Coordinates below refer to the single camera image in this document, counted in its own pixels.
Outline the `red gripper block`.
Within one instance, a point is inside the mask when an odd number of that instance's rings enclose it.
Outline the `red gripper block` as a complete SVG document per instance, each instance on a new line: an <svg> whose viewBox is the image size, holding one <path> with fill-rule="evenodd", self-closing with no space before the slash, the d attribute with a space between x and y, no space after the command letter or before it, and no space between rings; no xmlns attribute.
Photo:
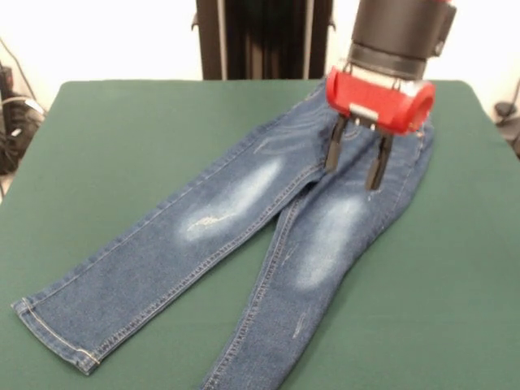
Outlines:
<svg viewBox="0 0 520 390"><path fill-rule="evenodd" d="M366 178L366 190L375 191L386 171L393 135L419 130L433 107L436 87L424 80L397 79L389 86L375 84L334 67L327 77L326 96L329 106L340 113L331 134L324 166L326 173L337 168L348 118L365 120L370 126L392 134L381 134L376 158Z"/></svg>

